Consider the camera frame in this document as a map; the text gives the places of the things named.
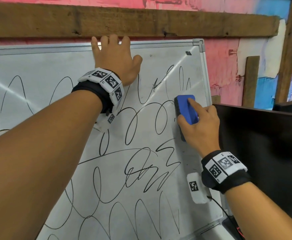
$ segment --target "person's left hand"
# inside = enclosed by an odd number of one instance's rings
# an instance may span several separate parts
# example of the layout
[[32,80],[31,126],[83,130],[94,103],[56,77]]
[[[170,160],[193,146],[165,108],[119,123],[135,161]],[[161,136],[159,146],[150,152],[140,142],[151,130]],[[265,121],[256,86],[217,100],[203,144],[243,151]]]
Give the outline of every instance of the person's left hand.
[[123,83],[128,86],[136,79],[143,61],[140,55],[130,54],[130,39],[125,36],[122,44],[118,44],[117,35],[103,36],[100,39],[101,50],[96,37],[92,37],[92,52],[95,58],[95,68],[108,69],[115,72]]

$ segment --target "blue eraser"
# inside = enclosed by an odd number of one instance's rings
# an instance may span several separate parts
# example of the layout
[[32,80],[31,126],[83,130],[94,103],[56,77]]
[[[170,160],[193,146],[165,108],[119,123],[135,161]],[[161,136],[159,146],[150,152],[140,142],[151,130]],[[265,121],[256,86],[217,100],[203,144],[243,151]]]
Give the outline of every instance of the blue eraser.
[[[178,95],[175,97],[175,112],[176,112],[176,118],[179,115],[183,115],[188,122],[188,124],[193,125],[198,123],[198,114],[195,111],[195,109],[190,105],[188,102],[188,99],[191,98],[195,100],[194,95]],[[181,140],[186,141],[184,138],[184,135],[182,134],[180,130]]]

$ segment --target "whiteboard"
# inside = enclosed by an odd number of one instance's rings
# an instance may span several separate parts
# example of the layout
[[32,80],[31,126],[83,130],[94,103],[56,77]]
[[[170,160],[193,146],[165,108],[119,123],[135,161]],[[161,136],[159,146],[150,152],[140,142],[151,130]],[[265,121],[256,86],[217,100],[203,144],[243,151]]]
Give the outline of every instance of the whiteboard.
[[[180,140],[173,104],[180,94],[212,103],[204,41],[136,41],[131,53],[143,57],[139,76],[109,132],[92,130],[38,240],[191,239],[222,217],[214,202],[191,199],[186,175],[202,167]],[[0,133],[67,95],[92,68],[89,43],[0,46]]]

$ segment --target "wooden beam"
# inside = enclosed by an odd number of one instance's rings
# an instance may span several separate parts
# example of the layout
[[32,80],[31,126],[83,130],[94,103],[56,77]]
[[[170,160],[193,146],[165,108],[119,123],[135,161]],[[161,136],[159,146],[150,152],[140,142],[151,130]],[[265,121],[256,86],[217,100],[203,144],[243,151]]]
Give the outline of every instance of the wooden beam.
[[260,56],[248,56],[244,78],[243,106],[253,108],[257,87]]
[[212,104],[220,104],[220,95],[212,96]]
[[275,96],[276,103],[287,101],[291,80],[292,80],[292,2],[290,4],[289,9],[282,59],[278,74],[278,84]]
[[113,7],[0,3],[0,37],[271,37],[279,17]]

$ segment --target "blue painted wall section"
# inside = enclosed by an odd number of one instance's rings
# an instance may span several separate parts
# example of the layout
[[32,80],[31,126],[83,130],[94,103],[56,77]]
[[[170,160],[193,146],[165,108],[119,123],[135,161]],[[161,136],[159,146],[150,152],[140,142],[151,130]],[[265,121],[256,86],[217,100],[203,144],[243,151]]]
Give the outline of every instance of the blue painted wall section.
[[260,0],[256,6],[256,14],[276,15],[287,21],[291,0]]
[[255,105],[256,109],[271,109],[275,102],[278,76],[276,78],[261,77],[257,79]]

